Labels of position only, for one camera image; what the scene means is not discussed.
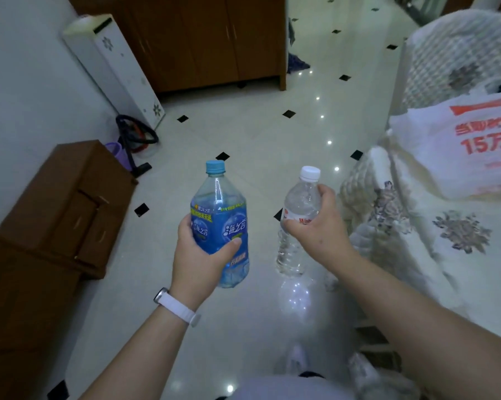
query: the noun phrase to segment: white watch strap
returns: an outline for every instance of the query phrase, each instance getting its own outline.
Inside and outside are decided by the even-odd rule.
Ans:
[[[165,288],[163,288],[160,293],[156,295],[154,301],[179,316],[183,321],[192,327],[196,326],[200,320],[200,314],[195,313],[193,310],[187,308],[187,306],[183,305],[174,297],[169,295],[167,289]]]

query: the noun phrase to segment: glossy floor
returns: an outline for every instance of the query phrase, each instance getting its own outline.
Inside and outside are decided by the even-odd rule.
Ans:
[[[367,150],[382,134],[400,46],[416,25],[393,0],[289,0],[289,11],[297,19],[291,51],[312,67],[291,74],[286,92],[266,80],[164,101],[161,147],[147,151],[153,168],[140,178],[107,276],[84,287],[71,324],[78,335],[62,361],[71,398],[104,369],[169,285],[176,227],[206,176],[205,161],[222,152],[230,156],[227,176],[248,201],[250,273],[202,306],[163,399],[228,395],[245,378],[278,373],[295,341],[307,348],[312,370],[348,383],[346,359],[354,348],[348,296],[324,290],[318,264],[299,279],[275,271],[274,215],[301,166],[320,167],[322,182],[337,188],[356,163],[354,151]],[[283,116],[287,110],[295,115]],[[182,115],[188,119],[180,122]],[[150,210],[138,217],[134,209],[142,203]]]

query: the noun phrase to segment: person's right arm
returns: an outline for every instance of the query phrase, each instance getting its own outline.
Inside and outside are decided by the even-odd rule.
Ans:
[[[309,255],[355,296],[407,367],[453,400],[501,400],[501,337],[438,305],[362,258],[350,244],[335,193],[308,225],[285,221]]]

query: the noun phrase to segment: white narrow cabinet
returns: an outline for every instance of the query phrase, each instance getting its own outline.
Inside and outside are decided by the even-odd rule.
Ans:
[[[84,15],[62,36],[118,113],[156,129],[165,111],[111,14]]]

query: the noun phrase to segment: forearm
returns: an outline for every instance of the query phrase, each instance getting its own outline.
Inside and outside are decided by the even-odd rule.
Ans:
[[[449,399],[501,399],[501,338],[366,259],[331,266],[420,380]]]
[[[187,323],[159,306],[81,400],[159,400]]]

